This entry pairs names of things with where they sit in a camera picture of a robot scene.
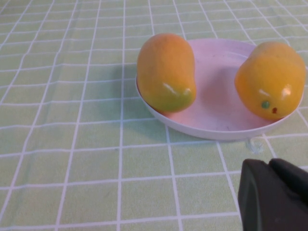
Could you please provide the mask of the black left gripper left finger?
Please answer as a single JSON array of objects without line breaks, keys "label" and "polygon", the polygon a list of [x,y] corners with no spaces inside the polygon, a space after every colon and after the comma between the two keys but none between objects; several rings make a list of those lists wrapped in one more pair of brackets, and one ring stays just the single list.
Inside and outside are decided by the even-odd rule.
[{"label": "black left gripper left finger", "polygon": [[269,162],[243,161],[238,204],[245,231],[308,229],[308,196],[292,191]]}]

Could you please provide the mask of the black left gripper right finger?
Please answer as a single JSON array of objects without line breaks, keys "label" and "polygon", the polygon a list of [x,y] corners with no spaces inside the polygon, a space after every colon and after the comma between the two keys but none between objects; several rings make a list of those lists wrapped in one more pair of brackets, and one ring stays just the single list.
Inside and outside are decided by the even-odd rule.
[{"label": "black left gripper right finger", "polygon": [[308,173],[306,171],[280,158],[271,159],[269,166],[292,191],[300,196],[308,195]]}]

